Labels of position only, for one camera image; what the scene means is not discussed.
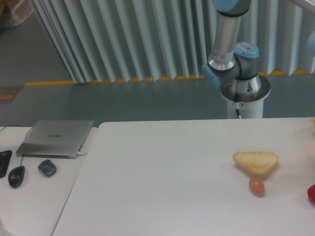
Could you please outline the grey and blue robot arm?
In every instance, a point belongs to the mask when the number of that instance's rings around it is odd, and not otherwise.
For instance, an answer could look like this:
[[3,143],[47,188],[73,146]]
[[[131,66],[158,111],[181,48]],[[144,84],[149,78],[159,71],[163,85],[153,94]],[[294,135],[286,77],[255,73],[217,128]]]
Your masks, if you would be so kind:
[[315,68],[312,0],[215,0],[217,29],[206,81],[233,102],[254,102],[271,89],[259,71]]

